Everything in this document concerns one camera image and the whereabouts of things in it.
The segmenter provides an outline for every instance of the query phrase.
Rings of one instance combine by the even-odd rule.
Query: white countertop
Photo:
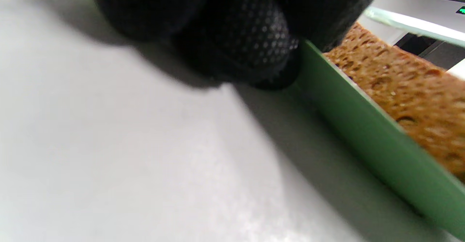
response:
[[[0,0],[0,241],[453,241],[312,111],[139,49],[91,0]]]

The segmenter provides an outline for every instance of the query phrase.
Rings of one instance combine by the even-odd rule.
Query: green tray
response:
[[[314,97],[325,119],[375,175],[425,217],[465,241],[465,186],[314,45],[301,47],[304,68],[293,90]]]

